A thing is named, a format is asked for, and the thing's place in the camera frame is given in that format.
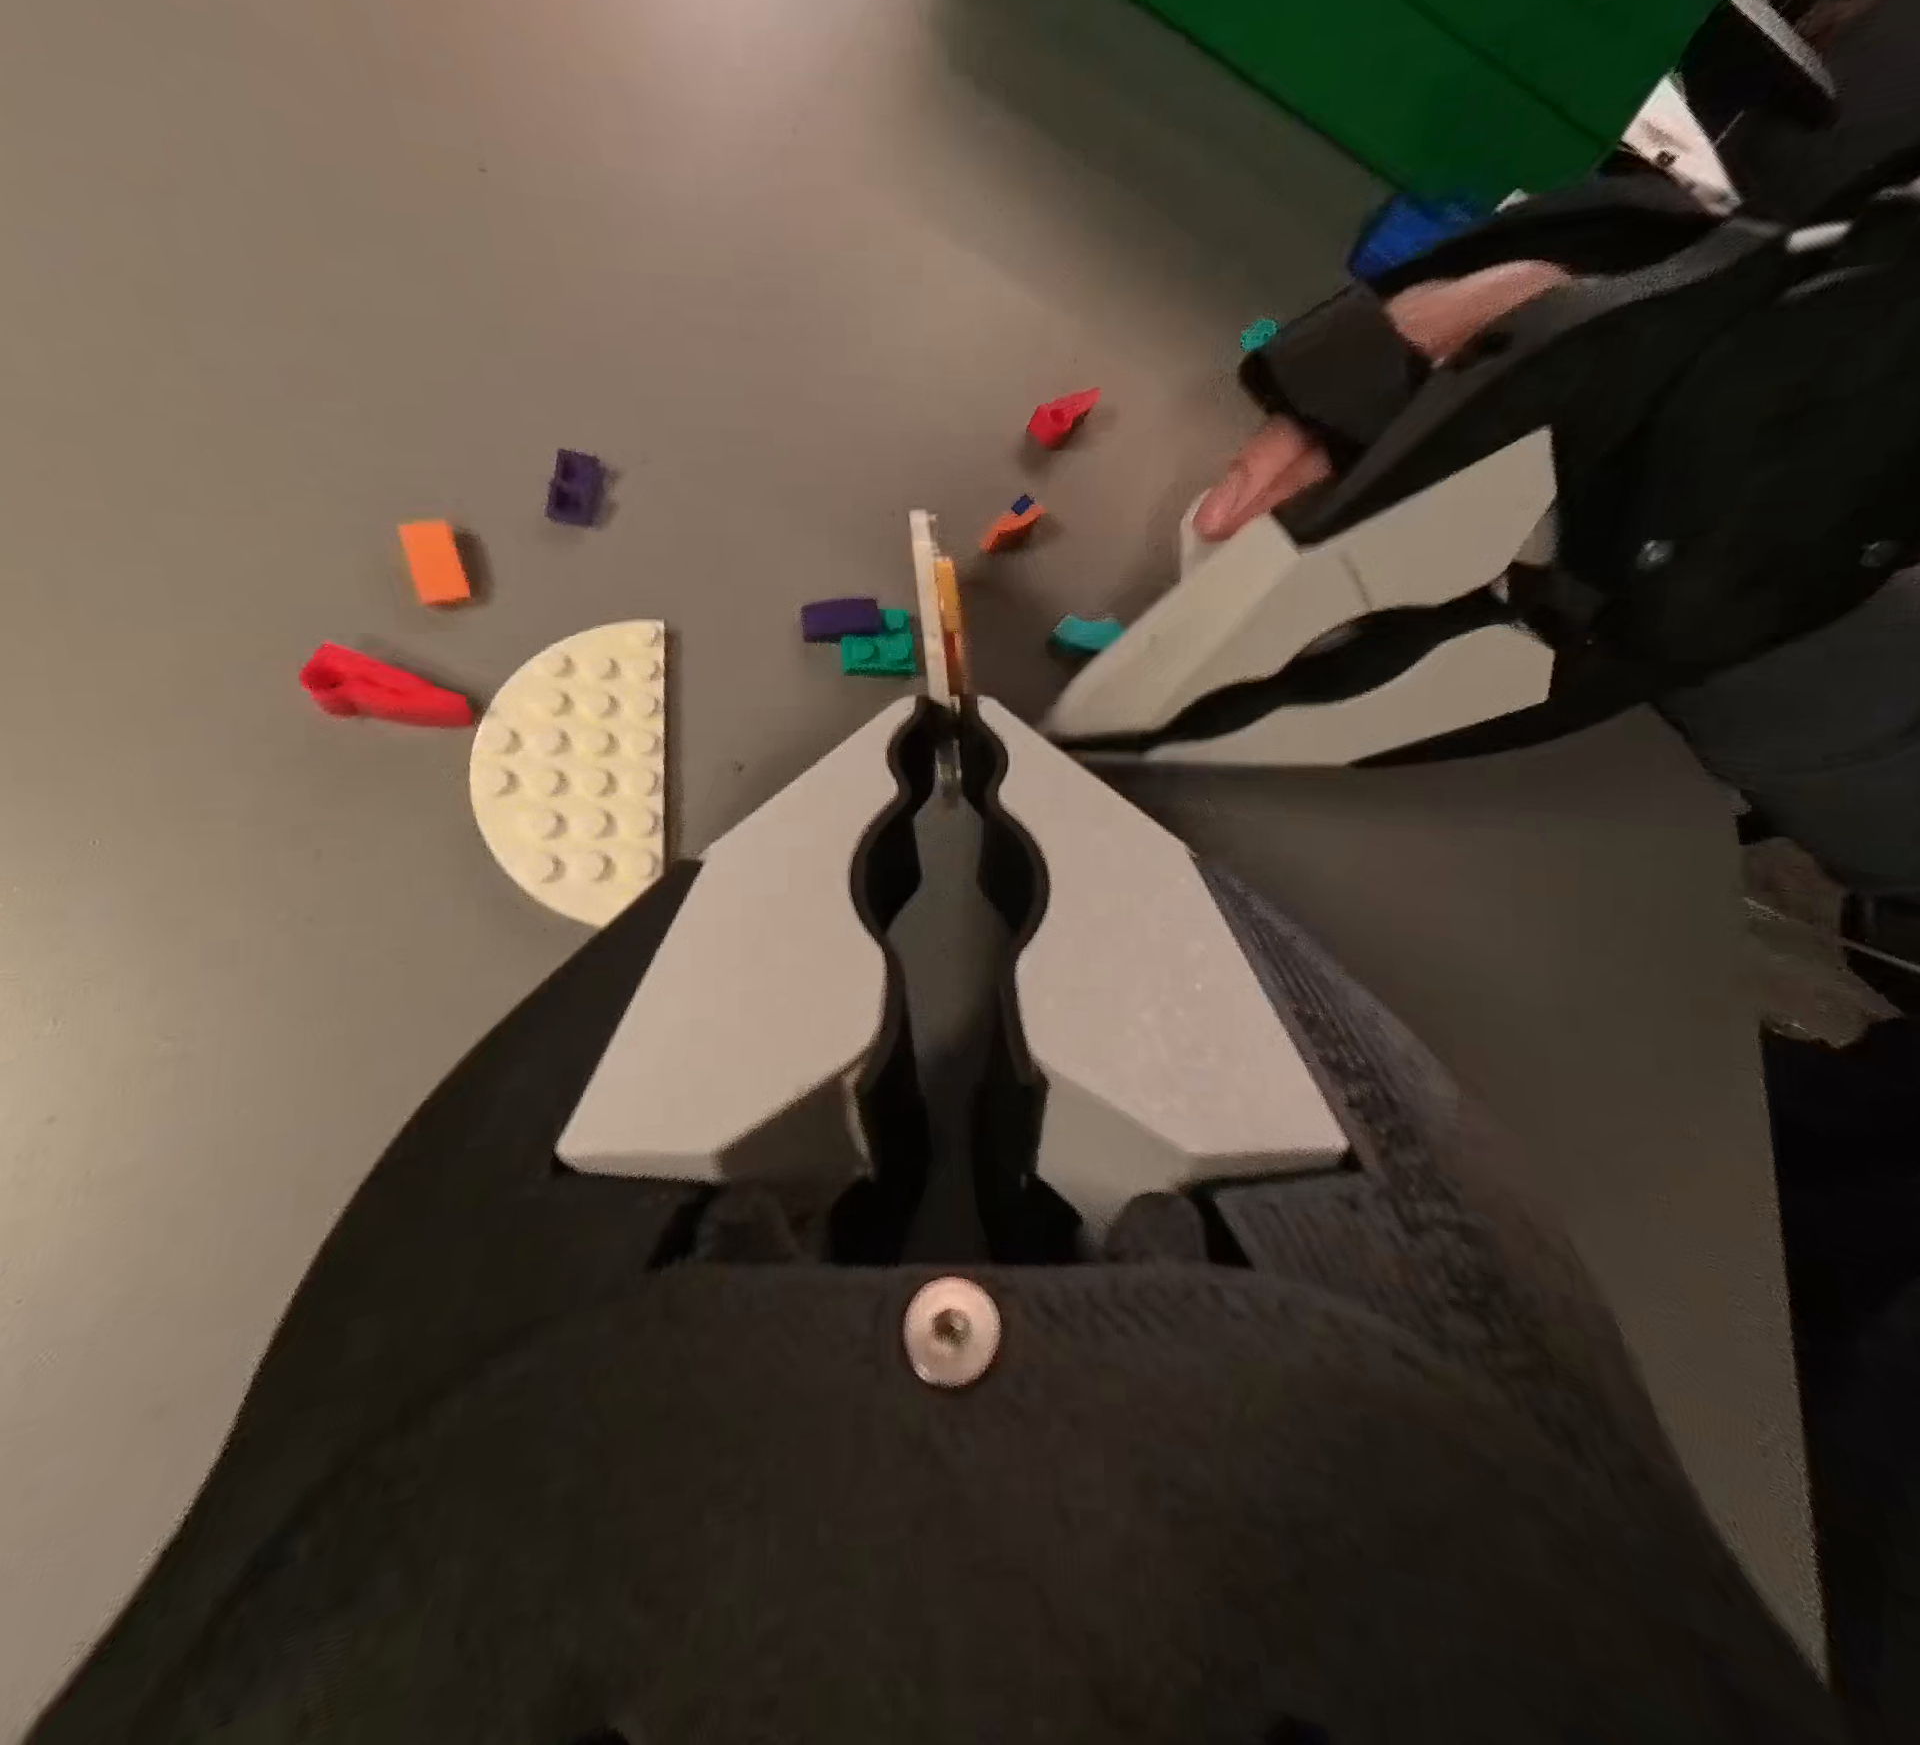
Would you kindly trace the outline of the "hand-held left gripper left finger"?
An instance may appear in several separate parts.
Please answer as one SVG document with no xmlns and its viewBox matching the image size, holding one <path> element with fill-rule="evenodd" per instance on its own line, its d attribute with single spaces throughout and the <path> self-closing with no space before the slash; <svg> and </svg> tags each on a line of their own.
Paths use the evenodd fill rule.
<svg viewBox="0 0 1920 1745">
<path fill-rule="evenodd" d="M 759 1186 L 892 1259 L 925 1094 L 890 931 L 924 885 L 925 704 L 892 701 L 697 860 L 567 1120 L 574 1171 Z"/>
</svg>

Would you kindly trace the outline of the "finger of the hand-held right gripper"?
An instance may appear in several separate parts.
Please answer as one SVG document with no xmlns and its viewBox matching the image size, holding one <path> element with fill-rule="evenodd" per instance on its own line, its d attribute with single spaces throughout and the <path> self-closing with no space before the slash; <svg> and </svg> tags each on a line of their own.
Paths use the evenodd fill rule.
<svg viewBox="0 0 1920 1745">
<path fill-rule="evenodd" d="M 1077 734 L 1077 749 L 1163 765 L 1351 768 L 1540 706 L 1553 667 L 1553 649 L 1534 632 L 1483 622 L 1380 680 L 1242 680 L 1145 731 Z"/>
<path fill-rule="evenodd" d="M 1218 687 L 1284 671 L 1380 680 L 1483 622 L 1534 632 L 1497 583 L 1554 492 L 1550 436 L 1537 430 L 1326 540 L 1302 545 L 1273 519 L 1247 526 L 1091 657 L 1043 734 L 1145 731 Z"/>
</svg>

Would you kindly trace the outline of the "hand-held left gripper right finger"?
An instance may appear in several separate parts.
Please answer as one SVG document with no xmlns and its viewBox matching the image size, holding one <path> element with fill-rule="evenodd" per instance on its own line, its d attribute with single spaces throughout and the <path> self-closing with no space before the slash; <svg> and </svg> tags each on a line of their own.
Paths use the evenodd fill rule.
<svg viewBox="0 0 1920 1745">
<path fill-rule="evenodd" d="M 1192 851 L 1005 706 L 971 706 L 978 885 L 1008 959 L 978 1177 L 1018 1253 L 1130 1204 L 1315 1176 L 1351 1142 Z"/>
</svg>

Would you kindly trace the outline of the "colourful brick plate assembly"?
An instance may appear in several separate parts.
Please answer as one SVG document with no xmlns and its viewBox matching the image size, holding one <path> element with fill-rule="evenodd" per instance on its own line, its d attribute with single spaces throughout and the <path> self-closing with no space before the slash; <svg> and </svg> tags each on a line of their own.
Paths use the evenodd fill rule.
<svg viewBox="0 0 1920 1745">
<path fill-rule="evenodd" d="M 603 927 L 667 863 L 667 653 L 659 619 L 571 632 L 530 655 L 478 722 L 478 838 L 555 917 Z"/>
</svg>

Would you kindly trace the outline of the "white and orange brick plate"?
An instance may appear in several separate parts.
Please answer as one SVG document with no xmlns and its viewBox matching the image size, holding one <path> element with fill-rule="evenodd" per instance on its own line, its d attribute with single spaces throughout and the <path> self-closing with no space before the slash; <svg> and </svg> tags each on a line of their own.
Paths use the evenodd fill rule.
<svg viewBox="0 0 1920 1745">
<path fill-rule="evenodd" d="M 971 655 L 955 561 L 942 545 L 938 517 L 909 512 L 909 546 L 916 583 L 916 615 L 925 697 L 942 726 L 935 734 L 935 771 L 943 797 L 963 795 L 963 731 L 976 699 Z"/>
</svg>

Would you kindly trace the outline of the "person's right forearm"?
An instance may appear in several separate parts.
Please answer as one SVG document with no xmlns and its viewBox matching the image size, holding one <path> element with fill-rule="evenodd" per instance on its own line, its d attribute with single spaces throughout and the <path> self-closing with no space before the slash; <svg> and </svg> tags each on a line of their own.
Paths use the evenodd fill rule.
<svg viewBox="0 0 1920 1745">
<path fill-rule="evenodd" d="M 1656 708 L 1710 771 L 1835 883 L 1917 898 L 1917 570 Z"/>
</svg>

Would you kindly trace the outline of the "person's right hand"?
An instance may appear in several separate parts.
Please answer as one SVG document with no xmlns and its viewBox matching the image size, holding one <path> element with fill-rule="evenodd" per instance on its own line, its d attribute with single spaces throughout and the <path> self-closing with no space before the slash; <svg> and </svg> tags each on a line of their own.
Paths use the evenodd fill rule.
<svg viewBox="0 0 1920 1745">
<path fill-rule="evenodd" d="M 1409 286 L 1390 297 L 1384 311 L 1411 350 L 1439 365 L 1487 325 L 1570 281 L 1566 267 L 1511 262 Z M 1289 415 L 1269 418 L 1239 449 L 1224 477 L 1197 501 L 1192 533 L 1202 543 L 1222 543 L 1332 477 L 1332 456 L 1304 425 Z"/>
</svg>

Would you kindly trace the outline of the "blue plastic object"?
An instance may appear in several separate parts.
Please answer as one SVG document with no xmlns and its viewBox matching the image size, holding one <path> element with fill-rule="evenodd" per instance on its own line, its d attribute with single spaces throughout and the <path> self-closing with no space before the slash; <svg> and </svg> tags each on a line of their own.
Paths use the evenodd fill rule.
<svg viewBox="0 0 1920 1745">
<path fill-rule="evenodd" d="M 1489 215 L 1469 198 L 1396 192 L 1360 225 L 1343 259 L 1345 272 L 1372 286 Z"/>
</svg>

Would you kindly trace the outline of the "green and purple brick cluster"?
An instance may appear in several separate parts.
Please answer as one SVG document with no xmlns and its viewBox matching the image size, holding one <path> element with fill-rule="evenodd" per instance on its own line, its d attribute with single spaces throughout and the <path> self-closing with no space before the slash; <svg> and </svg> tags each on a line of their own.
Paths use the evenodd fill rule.
<svg viewBox="0 0 1920 1745">
<path fill-rule="evenodd" d="M 873 597 L 833 597 L 799 609 L 806 645 L 835 648 L 842 676 L 914 677 L 918 645 L 914 616 Z"/>
</svg>

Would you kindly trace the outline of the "long red toy brick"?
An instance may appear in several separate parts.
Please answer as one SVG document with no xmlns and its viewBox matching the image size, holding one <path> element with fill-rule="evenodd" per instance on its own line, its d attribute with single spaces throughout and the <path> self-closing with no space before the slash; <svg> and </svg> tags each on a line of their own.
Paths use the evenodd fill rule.
<svg viewBox="0 0 1920 1745">
<path fill-rule="evenodd" d="M 464 729 L 472 701 L 391 661 L 336 644 L 307 655 L 299 684 L 325 716 L 419 729 Z"/>
</svg>

